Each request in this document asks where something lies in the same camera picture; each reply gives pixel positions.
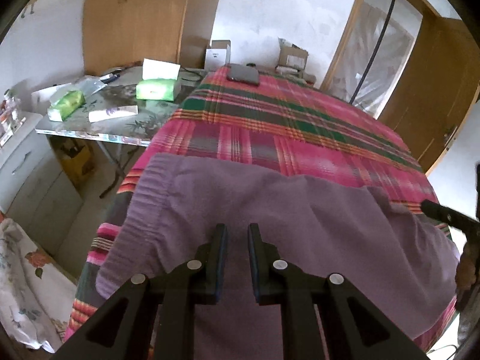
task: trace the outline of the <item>table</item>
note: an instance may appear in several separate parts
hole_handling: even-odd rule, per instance
[[[188,71],[182,69],[180,71],[181,91],[173,103],[161,100],[138,100],[136,85],[142,79],[142,67],[132,67],[125,71],[119,79],[88,97],[85,104],[71,114],[66,121],[52,122],[48,115],[45,115],[35,130],[39,134],[95,140],[107,159],[116,168],[114,183],[100,195],[100,197],[104,197],[120,177],[125,178],[123,170],[125,166],[122,166],[120,162],[122,144],[148,146],[158,129],[178,108],[178,104],[200,84],[201,78],[197,74],[206,76],[207,71],[203,69],[188,69]],[[138,105],[138,115],[95,123],[90,123],[88,120],[90,111],[124,105]],[[105,147],[104,142],[119,144],[115,156]]]

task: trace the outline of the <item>wooden cabinet door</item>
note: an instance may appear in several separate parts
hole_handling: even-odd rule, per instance
[[[428,171],[478,97],[480,50],[461,20],[424,15],[405,70],[379,120]]]
[[[88,73],[143,58],[177,62],[187,0],[85,0]]]

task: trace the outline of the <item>purple cloth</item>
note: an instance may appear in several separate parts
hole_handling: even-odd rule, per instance
[[[109,297],[135,273],[171,271],[229,230],[222,299],[197,306],[196,359],[281,359],[280,309],[255,304],[247,227],[303,271],[342,273],[409,337],[438,320],[455,295],[453,242],[378,187],[344,187],[260,166],[155,155],[136,187],[125,223],[99,270]]]

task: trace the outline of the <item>drawer handle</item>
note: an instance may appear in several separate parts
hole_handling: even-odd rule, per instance
[[[13,172],[11,173],[12,175],[15,174],[15,172],[18,172],[20,170],[20,168],[23,166],[23,164],[25,163],[25,161],[27,160],[28,156],[30,156],[30,154],[32,154],[32,151],[30,150],[27,154],[25,154],[25,157],[23,158],[23,161],[20,165],[18,165],[14,170]]]

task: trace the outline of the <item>black rod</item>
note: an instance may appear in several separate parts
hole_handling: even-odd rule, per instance
[[[367,67],[365,68],[365,71],[363,72],[363,76],[361,77],[360,82],[358,83],[358,85],[357,85],[357,87],[356,87],[356,89],[355,89],[355,91],[352,95],[352,98],[350,99],[350,102],[349,102],[350,104],[353,104],[353,102],[355,101],[355,98],[357,97],[357,95],[360,91],[360,88],[363,85],[363,81],[365,81],[365,78],[366,78],[368,72],[370,71],[371,65],[374,63],[375,56],[377,55],[378,49],[380,48],[380,44],[382,43],[382,40],[383,40],[383,36],[385,35],[385,32],[387,31],[387,26],[388,26],[388,23],[390,21],[390,16],[392,16],[392,11],[393,11],[394,5],[395,5],[395,0],[392,0],[392,2],[390,3],[390,7],[388,8],[387,17],[385,18],[385,24],[383,25],[382,31],[380,32],[380,36],[378,37],[377,44],[375,45],[375,49],[373,49],[373,53],[371,54],[370,60],[368,61],[368,64],[367,64]]]

